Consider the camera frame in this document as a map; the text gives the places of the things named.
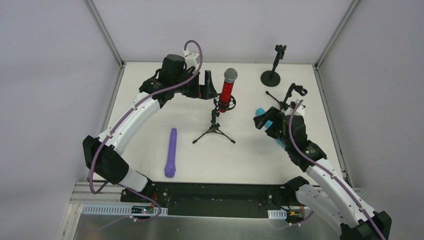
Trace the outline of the red glitter microphone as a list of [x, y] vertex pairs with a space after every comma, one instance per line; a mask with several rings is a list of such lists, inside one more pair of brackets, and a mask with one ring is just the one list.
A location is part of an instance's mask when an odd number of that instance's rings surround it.
[[225, 70], [224, 83], [219, 98], [219, 112], [225, 113], [230, 108], [231, 94], [234, 86], [234, 82], [238, 78], [238, 72], [234, 68], [228, 68]]

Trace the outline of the black tripod shock-mount stand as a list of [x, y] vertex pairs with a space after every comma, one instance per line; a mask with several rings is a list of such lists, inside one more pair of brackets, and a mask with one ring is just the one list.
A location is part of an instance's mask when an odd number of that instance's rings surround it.
[[[223, 131], [220, 130], [221, 125], [218, 123], [218, 118], [221, 115], [220, 109], [221, 109], [221, 94], [219, 93], [216, 97], [213, 99], [214, 103], [214, 109], [211, 111], [211, 125], [203, 132], [198, 138], [194, 139], [192, 141], [192, 144], [196, 144], [202, 137], [204, 137], [207, 134], [217, 134], [226, 137], [231, 143], [235, 144], [236, 141], [232, 138], [230, 138], [228, 135], [226, 135]], [[224, 104], [224, 110], [225, 111], [231, 111], [235, 108], [237, 102], [236, 99], [231, 95], [229, 99], [229, 103]]]

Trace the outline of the purple toy microphone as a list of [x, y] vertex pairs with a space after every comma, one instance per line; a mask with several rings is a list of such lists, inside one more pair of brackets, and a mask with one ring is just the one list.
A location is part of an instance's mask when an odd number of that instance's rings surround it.
[[164, 168], [164, 175], [167, 178], [173, 178], [176, 173], [177, 136], [177, 129], [172, 128], [169, 137], [167, 160]]

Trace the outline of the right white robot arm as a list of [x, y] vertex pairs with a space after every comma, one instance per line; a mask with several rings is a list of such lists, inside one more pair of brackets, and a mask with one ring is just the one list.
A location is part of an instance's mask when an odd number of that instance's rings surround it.
[[387, 240], [392, 219], [366, 203], [338, 174], [324, 151], [309, 140], [302, 115], [284, 113], [275, 107], [258, 109], [255, 127], [279, 140], [290, 160], [325, 192], [319, 193], [303, 177], [286, 183], [295, 199], [329, 224], [341, 240]]

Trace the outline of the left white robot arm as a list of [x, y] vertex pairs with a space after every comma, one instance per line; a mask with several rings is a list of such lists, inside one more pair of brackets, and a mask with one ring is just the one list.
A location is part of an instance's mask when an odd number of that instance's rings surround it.
[[201, 55], [168, 54], [161, 68], [142, 83], [133, 101], [122, 115], [98, 136], [88, 135], [82, 142], [89, 174], [97, 174], [113, 185], [141, 192], [149, 178], [132, 169], [123, 159], [127, 145], [143, 124], [157, 113], [175, 94], [188, 98], [209, 100], [217, 93], [212, 85], [212, 74], [205, 71], [204, 84], [199, 84]]

